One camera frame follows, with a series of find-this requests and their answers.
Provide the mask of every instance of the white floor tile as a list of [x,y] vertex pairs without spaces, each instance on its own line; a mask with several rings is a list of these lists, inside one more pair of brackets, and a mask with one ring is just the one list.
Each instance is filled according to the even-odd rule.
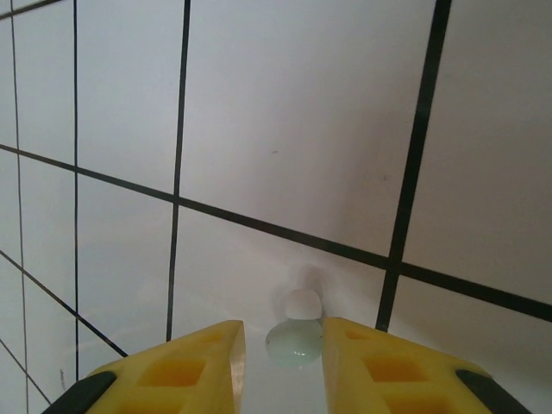
[[173,206],[78,178],[78,306],[133,354],[165,341]]
[[173,189],[184,0],[78,2],[78,163]]
[[0,414],[27,412],[25,373],[0,345]]
[[25,303],[28,373],[54,401],[75,382],[75,318],[28,279]]
[[0,339],[25,367],[21,271],[0,257]]
[[194,3],[183,197],[387,254],[433,6]]
[[82,323],[78,324],[78,375],[87,377],[95,369],[122,357]]
[[531,412],[549,412],[552,324],[405,277],[389,333],[474,362]]
[[548,303],[550,24],[546,0],[454,1],[405,250]]
[[[9,1],[0,2],[0,14],[9,11]],[[0,144],[16,146],[16,93],[14,60],[11,44],[11,20],[0,21]]]
[[73,174],[21,157],[21,186],[25,270],[73,307]]
[[31,381],[28,382],[28,414],[41,414],[50,404],[36,389]]
[[9,13],[11,11],[9,3],[9,0],[0,0],[0,15],[3,15],[4,13]]
[[321,286],[328,315],[374,326],[382,281],[380,270],[181,209],[173,337],[226,319],[244,320],[242,412],[325,412],[320,361],[280,370],[268,360],[265,335],[284,320],[282,298],[299,287]]
[[72,164],[72,2],[16,16],[14,27],[20,148]]
[[0,250],[21,264],[17,155],[0,150]]

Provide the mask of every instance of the square cutout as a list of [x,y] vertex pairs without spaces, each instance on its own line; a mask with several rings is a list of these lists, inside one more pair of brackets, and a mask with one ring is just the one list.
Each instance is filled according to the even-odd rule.
[[142,375],[141,386],[194,386],[205,368],[203,360],[161,360]]
[[456,410],[442,396],[384,397],[392,414],[455,414]]
[[420,366],[406,358],[368,357],[364,364],[375,382],[426,381]]

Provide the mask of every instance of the black grout line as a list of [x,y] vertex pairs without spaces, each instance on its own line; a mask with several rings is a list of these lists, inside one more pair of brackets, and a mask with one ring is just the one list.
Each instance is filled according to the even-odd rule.
[[23,151],[21,149],[9,147],[7,145],[0,144],[0,149],[3,149],[5,151],[8,151],[13,154],[20,154],[25,158],[29,158],[31,160],[36,160],[43,162],[45,164],[48,164],[50,166],[56,166],[58,168],[62,168],[67,171],[71,171],[72,173],[78,173],[80,175],[85,175],[86,177],[90,177],[92,179],[97,179],[100,181],[103,181],[105,183],[110,183],[113,185],[117,185],[122,188],[126,188],[131,191],[136,191],[141,194],[145,194],[147,196],[158,198],[159,200],[165,200],[169,203],[174,202],[174,196],[173,194],[170,194],[168,192],[155,190],[153,188],[146,187],[145,185],[139,185],[135,183],[131,183],[130,181],[126,181],[124,179],[117,179],[115,177],[111,177],[110,175],[102,174],[100,172],[88,170],[86,168],[82,168],[80,166],[72,166],[71,164],[67,164],[66,162],[52,160],[48,157],[43,157],[42,155],[33,154],[28,151]]
[[115,352],[117,352],[120,356],[129,356],[126,352],[124,352],[122,349],[120,349],[113,341],[111,341],[110,338],[108,338],[106,335],[104,335],[98,328],[96,328],[94,325],[92,325],[90,322],[88,322],[86,319],[84,319],[82,316],[80,316],[71,306],[66,304],[63,300],[57,297],[55,293],[50,291],[47,287],[45,287],[35,276],[27,272],[25,269],[23,269],[21,266],[17,264],[12,258],[10,258],[4,251],[0,250],[0,255],[4,257],[9,263],[17,267],[19,270],[21,270],[25,276],[27,276],[35,285],[40,287],[50,298],[55,300],[58,304],[60,304],[66,311],[71,313],[74,317],[76,317],[83,325],[86,326],[86,328],[90,329],[92,332],[94,332],[97,336],[99,336],[102,341],[107,343]]
[[172,194],[172,228],[171,228],[171,255],[169,257],[168,300],[166,302],[166,340],[173,336],[173,303],[174,303],[174,272],[176,267],[177,242],[179,238],[179,196],[180,171],[182,169],[182,140],[184,135],[184,109],[186,95],[186,69],[188,63],[188,40],[190,38],[191,0],[184,2],[184,17],[182,21],[182,52],[180,54],[179,79],[179,119],[176,131],[176,153],[174,160],[174,185]]
[[386,271],[381,299],[379,301],[376,328],[387,332],[391,320],[393,302],[397,292],[398,272],[396,267],[403,259],[406,235],[411,221],[412,205],[416,194],[417,180],[422,165],[423,147],[430,123],[431,104],[439,72],[442,45],[445,41],[452,0],[436,0],[431,21],[430,37],[423,63],[422,79],[417,97],[416,115],[412,124],[411,142],[406,157],[405,175],[398,199],[397,215],[393,228],[389,259],[391,268]]
[[[70,164],[66,164],[57,160],[51,160],[49,158],[28,153],[26,151],[17,150],[16,148],[8,147],[3,144],[0,144],[0,149],[13,154],[20,154],[21,156],[30,158],[32,160],[45,162],[52,166],[58,166],[68,171],[77,171],[77,173],[85,175],[87,177],[98,179],[100,181],[110,183],[112,185],[117,185],[122,188],[129,189],[131,191],[136,191],[153,198],[158,198],[170,203],[174,203],[174,199],[175,199],[174,196],[167,192],[154,190],[152,188],[145,187],[143,185],[138,185],[138,184],[130,183],[128,181],[124,181],[122,179],[116,179],[114,177],[101,174],[100,172],[92,172],[90,170],[86,170],[80,167],[76,168],[75,166],[71,166]],[[346,246],[346,245],[337,243],[335,241],[325,240],[323,238],[316,237],[314,235],[307,235],[306,233],[301,233],[296,230],[287,229],[285,227],[281,227],[276,224],[263,222],[261,220],[257,220],[249,216],[243,216],[231,211],[220,209],[218,207],[213,207],[208,204],[199,203],[198,201],[193,201],[188,198],[179,198],[177,202],[178,202],[178,205],[182,207],[185,207],[190,210],[195,210],[197,212],[206,214],[208,216],[214,216],[222,220],[239,224],[241,226],[244,226],[250,229],[256,229],[263,233],[275,235],[277,237],[289,240],[291,242],[297,242],[299,244],[308,246],[310,248],[322,250],[330,254],[335,254],[340,257],[358,261],[360,263],[364,263],[372,267],[377,267],[383,270],[391,270],[396,272],[397,274],[402,273],[404,276],[407,276],[413,279],[422,280],[426,283],[429,283],[431,285],[437,285],[447,290],[463,293],[472,298],[478,298],[480,300],[486,301],[485,296],[481,296],[481,294],[478,292],[490,292],[492,295],[494,295],[493,297],[495,298],[492,301],[489,301],[490,303],[497,304],[499,306],[503,306],[505,308],[524,313],[526,315],[538,317],[540,319],[552,322],[552,317],[549,316],[549,309],[551,306],[549,304],[533,301],[531,299],[527,299],[522,296],[518,296],[510,293],[507,294],[509,295],[508,301],[512,301],[512,303],[506,303],[504,301],[505,297],[501,296],[501,294],[503,293],[502,291],[493,289],[485,285],[480,285],[474,282],[467,282],[466,285],[461,284],[461,287],[458,288],[456,284],[452,284],[447,281],[439,283],[438,279],[440,276],[435,276],[439,274],[441,274],[443,277],[450,278],[449,280],[460,280],[463,282],[465,281],[463,279],[459,279],[454,276],[434,272],[421,267],[414,267],[413,265],[408,265],[405,263],[398,263],[393,265],[387,257],[381,256],[379,254],[366,252],[358,248],[352,248],[350,246]]]
[[23,371],[23,373],[25,374],[25,377],[26,380],[30,380],[34,387],[38,390],[38,392],[42,395],[42,397],[44,397],[44,399],[49,403],[51,404],[52,402],[50,401],[50,398],[48,398],[46,396],[46,394],[41,390],[41,388],[38,386],[38,384],[36,384],[36,381],[33,379],[33,377],[31,377],[28,373],[28,371],[23,367],[23,365],[21,365],[21,363],[17,360],[16,356],[13,355],[13,353],[11,352],[11,350],[8,348],[8,346],[4,343],[4,341],[2,340],[2,338],[0,338],[0,344],[2,344],[2,346],[6,349],[6,351],[8,352],[9,356],[11,356],[13,358],[13,360],[16,362],[17,366]]
[[3,15],[0,15],[0,21],[3,19],[8,19],[13,16],[20,15],[21,13],[27,13],[28,11],[40,9],[41,7],[48,6],[49,4],[54,4],[58,2],[62,2],[63,0],[44,0],[42,2],[33,3],[29,6],[21,7],[20,9],[14,10],[13,4],[11,5],[11,11],[8,13],[4,13]]
[[[13,0],[9,0],[9,8],[11,11],[14,9]],[[12,56],[12,67],[14,73],[14,105],[16,111],[16,145],[19,149],[19,103],[17,100],[17,71],[16,71],[16,30],[14,24],[14,18],[10,18],[11,22],[11,56]],[[21,156],[17,155],[17,201],[19,203],[19,249],[20,249],[20,259],[21,266],[25,266],[24,254],[23,254],[23,215],[22,215],[22,202],[21,202]],[[23,306],[23,350],[25,358],[25,370],[27,370],[27,307],[25,302],[25,276],[23,271],[21,272],[21,295],[22,295],[22,306]],[[27,404],[27,414],[28,414],[28,381],[25,381],[25,395],[26,395],[26,404]]]
[[[72,2],[72,42],[73,42],[73,122],[74,143],[73,162],[78,166],[78,95],[77,95],[77,0]],[[78,314],[78,174],[75,170],[75,211],[74,211],[74,237],[75,237],[75,311]],[[78,319],[75,318],[75,378],[78,380]]]
[[500,289],[480,285],[408,263],[401,263],[399,269],[403,276],[410,279],[419,280],[448,291],[461,293],[470,298],[482,300],[489,304],[496,304],[511,311],[552,322],[552,304],[545,304],[535,299],[525,298],[514,293],[504,292]]
[[228,222],[240,224],[241,226],[245,226],[250,229],[256,229],[263,233],[268,233],[269,235],[276,235],[277,237],[303,244],[310,248],[322,250],[327,253],[332,253],[337,256],[345,257],[350,260],[359,261],[360,263],[364,263],[372,267],[377,267],[379,269],[388,268],[389,260],[385,256],[381,256],[376,253],[370,253],[359,248],[353,248],[335,241],[317,237],[315,235],[308,235],[306,233],[288,229],[277,224],[263,222],[262,220],[258,220],[256,218],[244,216],[242,214],[220,209],[208,204],[199,203],[198,201],[193,201],[188,198],[180,198],[179,204],[190,210],[222,218]]

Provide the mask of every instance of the white ball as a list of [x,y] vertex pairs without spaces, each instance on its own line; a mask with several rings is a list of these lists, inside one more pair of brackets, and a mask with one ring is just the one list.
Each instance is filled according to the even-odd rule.
[[322,353],[322,326],[318,321],[289,319],[268,332],[265,345],[273,362],[280,367],[301,367]]
[[284,299],[284,311],[285,317],[289,319],[319,319],[322,317],[322,303],[316,292],[296,290]]

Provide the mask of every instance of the translucent ball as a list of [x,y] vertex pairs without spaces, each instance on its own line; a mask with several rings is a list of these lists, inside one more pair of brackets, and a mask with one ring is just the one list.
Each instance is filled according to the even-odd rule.
[[288,319],[270,330],[268,356],[280,367],[301,367],[322,353],[322,326],[317,320]]

